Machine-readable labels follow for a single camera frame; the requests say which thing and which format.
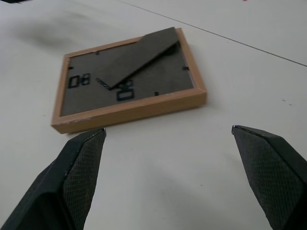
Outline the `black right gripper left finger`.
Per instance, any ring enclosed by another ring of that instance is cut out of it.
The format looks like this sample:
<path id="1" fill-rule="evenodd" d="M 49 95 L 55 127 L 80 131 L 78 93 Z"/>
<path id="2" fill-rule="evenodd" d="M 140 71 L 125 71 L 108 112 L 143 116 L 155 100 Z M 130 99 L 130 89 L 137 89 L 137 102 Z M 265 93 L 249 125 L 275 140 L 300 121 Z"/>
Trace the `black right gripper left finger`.
<path id="1" fill-rule="evenodd" d="M 0 230 L 83 230 L 105 139 L 104 128 L 70 139 L 35 178 Z"/>

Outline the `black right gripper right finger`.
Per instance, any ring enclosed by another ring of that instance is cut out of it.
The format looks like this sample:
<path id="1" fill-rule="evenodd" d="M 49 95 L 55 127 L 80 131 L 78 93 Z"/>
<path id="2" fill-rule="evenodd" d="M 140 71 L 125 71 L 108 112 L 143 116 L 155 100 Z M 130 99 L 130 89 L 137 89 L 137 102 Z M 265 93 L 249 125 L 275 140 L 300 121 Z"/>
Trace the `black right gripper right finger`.
<path id="1" fill-rule="evenodd" d="M 282 137 L 234 125 L 249 185 L 273 230 L 307 230 L 307 161 Z"/>

